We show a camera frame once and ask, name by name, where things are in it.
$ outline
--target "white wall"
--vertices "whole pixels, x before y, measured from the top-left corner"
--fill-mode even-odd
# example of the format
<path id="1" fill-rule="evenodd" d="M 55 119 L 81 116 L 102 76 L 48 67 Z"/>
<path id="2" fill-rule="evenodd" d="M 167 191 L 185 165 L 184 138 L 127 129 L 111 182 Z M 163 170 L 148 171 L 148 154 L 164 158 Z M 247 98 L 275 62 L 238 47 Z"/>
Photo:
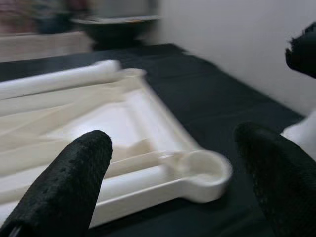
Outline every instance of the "white wall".
<path id="1" fill-rule="evenodd" d="M 316 21 L 315 0 L 162 0 L 156 42 L 172 42 L 286 106 L 316 107 L 316 79 L 290 70 L 287 41 Z"/>

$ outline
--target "textured black fabric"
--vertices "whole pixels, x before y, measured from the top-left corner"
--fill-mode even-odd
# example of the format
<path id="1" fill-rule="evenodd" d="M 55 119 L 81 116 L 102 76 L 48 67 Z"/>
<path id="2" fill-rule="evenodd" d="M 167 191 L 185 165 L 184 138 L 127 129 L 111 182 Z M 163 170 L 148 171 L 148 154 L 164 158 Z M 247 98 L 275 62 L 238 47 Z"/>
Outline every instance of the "textured black fabric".
<path id="1" fill-rule="evenodd" d="M 316 78 L 316 23 L 291 41 L 291 49 L 286 50 L 285 56 L 291 69 Z"/>
<path id="2" fill-rule="evenodd" d="M 273 237 L 258 205 L 252 180 L 238 156 L 234 128 L 244 121 L 277 132 L 302 117 L 238 82 L 216 65 L 171 45 L 0 63 L 0 81 L 118 59 L 124 68 L 148 72 L 147 82 L 185 129 L 205 149 L 227 156 L 234 175 L 216 201 L 175 199 L 89 231 L 92 237 Z"/>
<path id="3" fill-rule="evenodd" d="M 112 142 L 104 132 L 73 141 L 30 186 L 0 236 L 7 237 L 17 225 L 38 237 L 84 236 L 111 157 Z"/>
<path id="4" fill-rule="evenodd" d="M 295 143 L 253 123 L 239 125 L 235 136 L 276 236 L 316 236 L 316 162 Z"/>

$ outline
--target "white plastic part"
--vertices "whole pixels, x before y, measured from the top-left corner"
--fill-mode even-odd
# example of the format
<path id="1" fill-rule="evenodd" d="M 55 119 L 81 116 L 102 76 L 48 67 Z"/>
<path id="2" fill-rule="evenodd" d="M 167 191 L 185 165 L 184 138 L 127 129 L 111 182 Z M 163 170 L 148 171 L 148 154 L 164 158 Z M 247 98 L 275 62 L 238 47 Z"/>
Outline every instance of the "white plastic part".
<path id="1" fill-rule="evenodd" d="M 111 82 L 120 64 L 116 60 L 100 61 L 92 66 L 2 82 L 0 100 L 70 87 Z"/>
<path id="2" fill-rule="evenodd" d="M 91 227 L 174 198 L 209 202 L 222 195 L 229 162 L 189 136 L 145 73 L 126 69 L 116 82 L 0 101 L 0 224 L 65 145 L 94 129 L 111 136 L 114 153 Z"/>
<path id="3" fill-rule="evenodd" d="M 282 136 L 299 145 L 316 161 L 316 111 L 300 123 L 287 127 Z"/>

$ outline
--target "black tablecloth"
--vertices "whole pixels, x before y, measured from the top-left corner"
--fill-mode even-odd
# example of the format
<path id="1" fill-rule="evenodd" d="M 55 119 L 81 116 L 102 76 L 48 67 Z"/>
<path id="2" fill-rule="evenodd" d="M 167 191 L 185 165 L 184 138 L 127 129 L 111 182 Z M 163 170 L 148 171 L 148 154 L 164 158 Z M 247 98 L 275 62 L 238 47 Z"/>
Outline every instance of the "black tablecloth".
<path id="1" fill-rule="evenodd" d="M 109 237 L 274 236 L 237 155 L 235 126 L 253 121 L 281 132 L 301 117 L 223 73 L 215 65 L 171 44 L 0 63 L 0 81 L 118 59 L 124 68 L 147 70 L 147 81 L 205 149 L 220 152 L 234 167 L 224 196 L 206 204 L 175 199 L 90 230 Z"/>

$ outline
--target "white plastic tray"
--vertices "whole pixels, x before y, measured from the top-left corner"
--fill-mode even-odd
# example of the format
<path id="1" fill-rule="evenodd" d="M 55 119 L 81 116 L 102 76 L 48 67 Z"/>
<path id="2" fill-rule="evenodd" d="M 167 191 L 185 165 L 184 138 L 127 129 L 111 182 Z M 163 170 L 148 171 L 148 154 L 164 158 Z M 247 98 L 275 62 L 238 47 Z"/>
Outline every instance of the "white plastic tray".
<path id="1" fill-rule="evenodd" d="M 222 195 L 229 162 L 198 146 L 144 74 L 126 69 L 116 82 L 0 101 L 0 225 L 58 153 L 95 129 L 111 136 L 114 153 L 90 227 L 174 198 Z"/>

